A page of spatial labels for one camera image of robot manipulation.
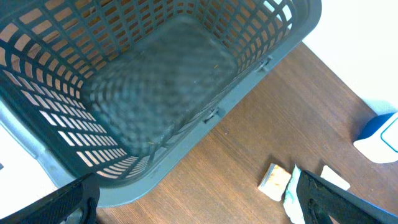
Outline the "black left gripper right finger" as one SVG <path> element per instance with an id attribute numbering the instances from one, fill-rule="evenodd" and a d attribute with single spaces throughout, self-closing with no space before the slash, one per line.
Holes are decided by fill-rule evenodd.
<path id="1" fill-rule="evenodd" d="M 305 223 L 397 223 L 391 214 L 305 170 L 297 196 Z"/>

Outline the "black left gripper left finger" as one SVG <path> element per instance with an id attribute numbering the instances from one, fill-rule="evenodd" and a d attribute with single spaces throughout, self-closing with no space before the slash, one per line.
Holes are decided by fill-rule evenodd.
<path id="1" fill-rule="evenodd" d="M 1 223 L 96 223 L 100 188 L 86 174 L 51 194 L 1 219 Z"/>

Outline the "teal soap pouch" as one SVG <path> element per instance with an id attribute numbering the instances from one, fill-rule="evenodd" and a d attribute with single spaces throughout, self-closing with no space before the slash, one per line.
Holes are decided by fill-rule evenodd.
<path id="1" fill-rule="evenodd" d="M 284 210 L 287 216 L 290 218 L 290 221 L 294 224 L 305 224 L 303 211 L 301 209 L 297 195 L 297 186 L 300 175 L 301 170 L 297 167 L 297 165 L 295 165 L 285 191 L 285 198 L 283 202 Z"/>

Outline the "orange tissue packet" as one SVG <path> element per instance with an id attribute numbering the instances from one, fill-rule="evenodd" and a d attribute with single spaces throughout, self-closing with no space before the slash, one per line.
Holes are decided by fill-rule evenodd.
<path id="1" fill-rule="evenodd" d="M 283 167 L 271 163 L 258 189 L 270 199 L 280 202 L 291 177 Z"/>

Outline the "white barcode scanner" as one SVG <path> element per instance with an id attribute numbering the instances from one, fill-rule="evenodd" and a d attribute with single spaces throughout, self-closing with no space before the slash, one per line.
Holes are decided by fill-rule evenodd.
<path id="1" fill-rule="evenodd" d="M 397 112 L 372 118 L 353 145 L 374 163 L 397 161 Z"/>

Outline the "dark grey plastic basket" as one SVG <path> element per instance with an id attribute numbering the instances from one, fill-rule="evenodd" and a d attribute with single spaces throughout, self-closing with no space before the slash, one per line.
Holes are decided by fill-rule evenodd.
<path id="1" fill-rule="evenodd" d="M 1 2 L 1 124 L 100 207 L 151 191 L 318 24 L 318 0 Z"/>

